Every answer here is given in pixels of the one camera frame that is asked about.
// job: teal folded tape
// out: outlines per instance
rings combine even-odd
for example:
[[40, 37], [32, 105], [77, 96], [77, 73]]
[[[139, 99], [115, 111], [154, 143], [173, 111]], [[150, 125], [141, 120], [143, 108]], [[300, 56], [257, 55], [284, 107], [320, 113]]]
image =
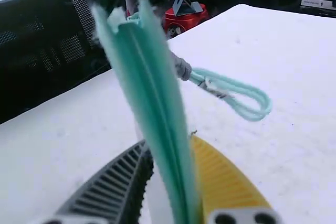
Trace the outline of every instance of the teal folded tape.
[[175, 224], [198, 224], [201, 200], [182, 98], [164, 32], [151, 10], [148, 0], [139, 0], [139, 19], [126, 20], [121, 9], [108, 17], [92, 7], [99, 40], [159, 167]]

